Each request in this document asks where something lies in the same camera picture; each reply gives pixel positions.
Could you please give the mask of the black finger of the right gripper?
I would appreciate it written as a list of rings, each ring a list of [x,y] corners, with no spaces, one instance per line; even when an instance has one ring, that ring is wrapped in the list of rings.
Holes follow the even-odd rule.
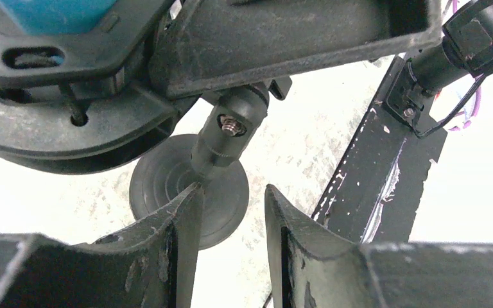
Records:
[[[186,1],[151,58],[169,99],[440,42],[440,1]]]

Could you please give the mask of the black round-base shock-mount stand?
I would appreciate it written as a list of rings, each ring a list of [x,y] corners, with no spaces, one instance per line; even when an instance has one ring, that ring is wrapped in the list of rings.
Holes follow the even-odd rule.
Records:
[[[205,186],[200,248],[248,208],[239,158],[283,99],[298,13],[281,1],[117,1],[88,33],[23,35],[0,5],[0,158],[64,175],[135,159],[130,206],[146,217]]]

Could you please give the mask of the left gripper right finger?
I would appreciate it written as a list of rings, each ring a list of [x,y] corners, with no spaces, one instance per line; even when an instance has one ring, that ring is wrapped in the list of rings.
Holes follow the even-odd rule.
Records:
[[[275,307],[493,307],[493,244],[346,240],[267,185]]]

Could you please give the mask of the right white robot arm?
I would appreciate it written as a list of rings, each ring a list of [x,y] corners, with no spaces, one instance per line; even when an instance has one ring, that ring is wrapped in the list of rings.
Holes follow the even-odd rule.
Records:
[[[443,44],[473,76],[493,73],[493,1],[446,22],[440,1],[187,1],[150,62],[169,98]]]

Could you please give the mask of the cyan blue microphone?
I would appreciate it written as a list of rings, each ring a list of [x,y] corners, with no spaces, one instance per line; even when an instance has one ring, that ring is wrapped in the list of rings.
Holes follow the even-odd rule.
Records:
[[[1,0],[0,8],[29,35],[87,33],[116,0]]]

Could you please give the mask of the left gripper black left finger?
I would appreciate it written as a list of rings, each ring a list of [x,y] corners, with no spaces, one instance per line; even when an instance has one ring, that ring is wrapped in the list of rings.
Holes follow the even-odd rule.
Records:
[[[0,234],[0,307],[189,307],[203,187],[92,244]]]

